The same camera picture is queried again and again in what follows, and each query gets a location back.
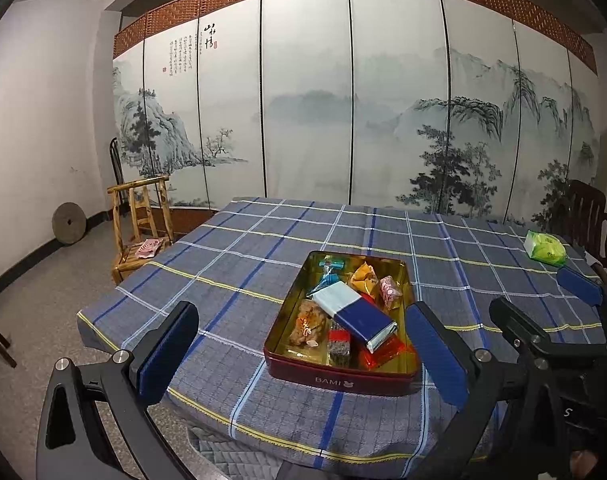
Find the red snack packet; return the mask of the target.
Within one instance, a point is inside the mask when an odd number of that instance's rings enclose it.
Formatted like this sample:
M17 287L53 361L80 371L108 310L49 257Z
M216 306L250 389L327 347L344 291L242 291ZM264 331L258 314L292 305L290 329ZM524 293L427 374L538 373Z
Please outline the red snack packet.
M392 310L386 310L365 292L361 292L360 296L369 304L381 310L381 312L389 315L392 321L397 323L398 327L375 352L367 350L360 341L354 344L354 349L357 350L358 368L360 370L367 370L368 372L407 374L409 350L407 350L405 337L401 334L403 309L393 308Z

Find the pink candy block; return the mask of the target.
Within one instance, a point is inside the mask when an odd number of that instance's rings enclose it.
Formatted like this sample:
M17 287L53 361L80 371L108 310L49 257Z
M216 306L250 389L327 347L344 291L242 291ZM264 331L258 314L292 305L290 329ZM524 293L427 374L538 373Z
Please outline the pink candy block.
M399 307L398 302L403 298L403 292L391 275L387 275L379 281L379 289L385 311L389 312Z

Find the white and blue packet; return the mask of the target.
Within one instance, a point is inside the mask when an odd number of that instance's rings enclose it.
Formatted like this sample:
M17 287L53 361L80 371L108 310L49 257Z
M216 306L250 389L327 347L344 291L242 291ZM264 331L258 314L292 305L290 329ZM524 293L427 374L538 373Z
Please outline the white and blue packet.
M312 300L370 352L375 352L398 327L389 315L369 304L342 281L320 290Z

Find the orange snack pouch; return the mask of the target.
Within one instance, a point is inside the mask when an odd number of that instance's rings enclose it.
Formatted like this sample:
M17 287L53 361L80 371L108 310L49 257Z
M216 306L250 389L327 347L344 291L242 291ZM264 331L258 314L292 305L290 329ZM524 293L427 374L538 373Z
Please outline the orange snack pouch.
M358 269L351 274L349 286L360 294L375 298L379 289L379 280L374 267L364 261Z

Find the orange fried twist snack bag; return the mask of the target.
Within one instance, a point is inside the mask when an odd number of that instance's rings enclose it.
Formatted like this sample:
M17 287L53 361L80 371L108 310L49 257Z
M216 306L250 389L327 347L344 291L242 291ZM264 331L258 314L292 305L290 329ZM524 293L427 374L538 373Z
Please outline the orange fried twist snack bag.
M288 342L296 347L317 348L325 334L327 321L327 314L315 301L302 300Z

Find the blue candy wrapper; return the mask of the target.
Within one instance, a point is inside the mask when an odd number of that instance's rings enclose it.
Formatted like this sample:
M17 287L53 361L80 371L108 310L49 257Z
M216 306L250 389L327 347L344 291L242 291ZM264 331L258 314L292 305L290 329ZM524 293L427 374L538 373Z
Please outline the blue candy wrapper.
M340 278L337 274L334 274L334 273L324 274L323 278L321 278L320 281L309 290L309 292L307 293L307 297L312 298L320 290L322 290L328 286L331 286L332 284L338 283L339 281L340 281Z
M327 255L320 262L320 266L323 268L323 274L334 273L337 274L340 278L340 273L343 272L345 268L345 260L343 258L333 257L331 255Z

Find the green tissue pack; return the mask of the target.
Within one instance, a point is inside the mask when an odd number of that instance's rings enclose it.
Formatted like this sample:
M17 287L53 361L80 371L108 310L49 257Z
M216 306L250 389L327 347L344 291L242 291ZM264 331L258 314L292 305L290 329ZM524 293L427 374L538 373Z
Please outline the green tissue pack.
M558 268L566 264L566 248L554 235L529 230L524 240L524 248L531 260Z

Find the pink packet on chair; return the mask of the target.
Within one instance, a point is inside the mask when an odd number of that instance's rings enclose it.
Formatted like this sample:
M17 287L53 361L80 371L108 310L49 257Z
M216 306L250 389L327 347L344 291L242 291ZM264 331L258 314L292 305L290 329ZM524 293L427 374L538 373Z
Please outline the pink packet on chair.
M154 258L164 247L164 244L166 244L164 238L148 238L148 240L136 245L134 256L136 259Z

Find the gold and maroon tin box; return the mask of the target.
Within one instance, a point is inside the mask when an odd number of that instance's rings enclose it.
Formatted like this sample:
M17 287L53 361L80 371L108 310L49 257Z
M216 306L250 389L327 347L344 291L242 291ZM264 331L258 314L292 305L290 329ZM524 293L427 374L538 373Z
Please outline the gold and maroon tin box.
M405 262L314 250L264 342L268 372L326 390L406 396L421 370L405 331L413 301Z

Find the bamboo chair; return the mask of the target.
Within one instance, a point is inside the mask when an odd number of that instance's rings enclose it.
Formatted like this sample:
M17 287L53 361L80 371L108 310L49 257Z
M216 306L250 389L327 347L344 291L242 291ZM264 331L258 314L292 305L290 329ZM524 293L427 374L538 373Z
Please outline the bamboo chair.
M109 149L116 178L116 184L107 188L117 250L111 266L111 277L114 284L120 285L129 275L154 259L136 259L134 252L137 244L148 238L164 238L166 244L160 250L163 252L175 243L176 236L169 207L170 177L162 174L125 181L116 138L110 142Z

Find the blue plaid tablecloth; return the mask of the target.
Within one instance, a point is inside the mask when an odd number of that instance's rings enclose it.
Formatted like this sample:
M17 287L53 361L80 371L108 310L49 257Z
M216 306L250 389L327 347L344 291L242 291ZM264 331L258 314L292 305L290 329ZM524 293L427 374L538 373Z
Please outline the blue plaid tablecloth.
M282 460L403 478L502 387L556 401L553 357L607 356L593 270L532 258L518 226L236 198L79 313L134 392ZM561 279L576 275L586 292Z

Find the round millstone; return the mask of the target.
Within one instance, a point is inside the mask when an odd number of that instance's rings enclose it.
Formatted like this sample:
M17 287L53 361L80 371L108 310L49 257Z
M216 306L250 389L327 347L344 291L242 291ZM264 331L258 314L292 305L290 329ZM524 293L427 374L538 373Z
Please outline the round millstone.
M53 233L63 245L73 245L84 236L86 215L76 203L63 203L54 212L52 218Z

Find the painted folding screen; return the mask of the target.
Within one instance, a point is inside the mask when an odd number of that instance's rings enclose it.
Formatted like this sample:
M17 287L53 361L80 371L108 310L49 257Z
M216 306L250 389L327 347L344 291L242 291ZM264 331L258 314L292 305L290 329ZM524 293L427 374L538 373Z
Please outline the painted folding screen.
M529 0L174 0L117 33L128 180L543 222L599 164L592 47Z

